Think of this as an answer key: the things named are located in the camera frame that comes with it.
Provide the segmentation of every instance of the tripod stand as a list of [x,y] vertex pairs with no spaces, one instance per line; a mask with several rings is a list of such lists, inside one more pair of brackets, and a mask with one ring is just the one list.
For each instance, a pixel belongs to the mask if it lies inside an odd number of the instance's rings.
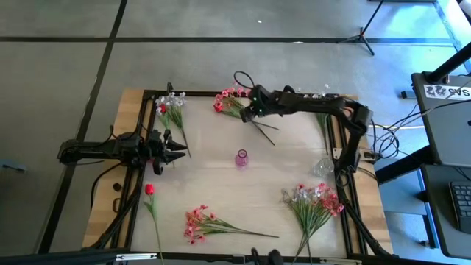
[[366,40],[365,38],[365,32],[366,30],[368,29],[369,25],[371,24],[371,21],[373,21],[373,18],[375,18],[376,16],[376,13],[378,12],[378,10],[380,9],[381,5],[383,4],[384,0],[381,0],[380,4],[378,5],[378,7],[376,7],[376,10],[375,12],[373,13],[373,15],[371,16],[371,18],[369,19],[368,23],[366,24],[366,26],[363,28],[360,28],[360,34],[359,35],[355,35],[353,37],[350,37],[350,38],[346,38],[345,40],[343,41],[339,41],[337,43],[347,43],[347,42],[351,42],[351,41],[354,41],[354,42],[362,42],[362,43],[365,43],[366,47],[368,47],[368,50],[369,52],[371,52],[371,55],[372,56],[375,56],[375,52],[373,51],[373,49],[371,49],[371,46],[369,45],[368,41]]

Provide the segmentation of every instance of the small glass vase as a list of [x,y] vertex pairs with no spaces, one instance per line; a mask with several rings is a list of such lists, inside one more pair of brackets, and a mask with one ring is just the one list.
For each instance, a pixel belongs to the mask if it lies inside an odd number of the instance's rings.
[[334,165],[332,159],[329,157],[321,159],[317,164],[314,165],[312,173],[317,177],[327,177],[333,172]]
[[238,167],[245,167],[249,163],[249,155],[244,149],[240,149],[234,159]]

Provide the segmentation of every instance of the table leg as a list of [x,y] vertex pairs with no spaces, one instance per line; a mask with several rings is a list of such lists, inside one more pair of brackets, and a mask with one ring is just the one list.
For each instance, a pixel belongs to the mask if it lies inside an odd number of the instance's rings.
[[400,159],[376,171],[378,185],[394,180],[401,175],[418,169],[422,164],[433,164],[433,155],[430,146],[425,146],[411,155]]

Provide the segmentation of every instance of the sticker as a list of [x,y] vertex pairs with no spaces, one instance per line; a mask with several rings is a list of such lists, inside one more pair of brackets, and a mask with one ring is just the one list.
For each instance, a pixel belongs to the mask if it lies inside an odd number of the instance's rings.
[[449,85],[424,85],[425,96],[432,99],[454,99],[468,100],[471,99],[471,88],[463,87],[458,90],[458,86]]

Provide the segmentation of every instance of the keyboard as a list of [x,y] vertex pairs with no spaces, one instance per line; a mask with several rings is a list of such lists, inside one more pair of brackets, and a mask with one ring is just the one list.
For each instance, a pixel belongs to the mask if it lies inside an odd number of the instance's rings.
[[471,181],[450,182],[450,190],[458,228],[471,233]]

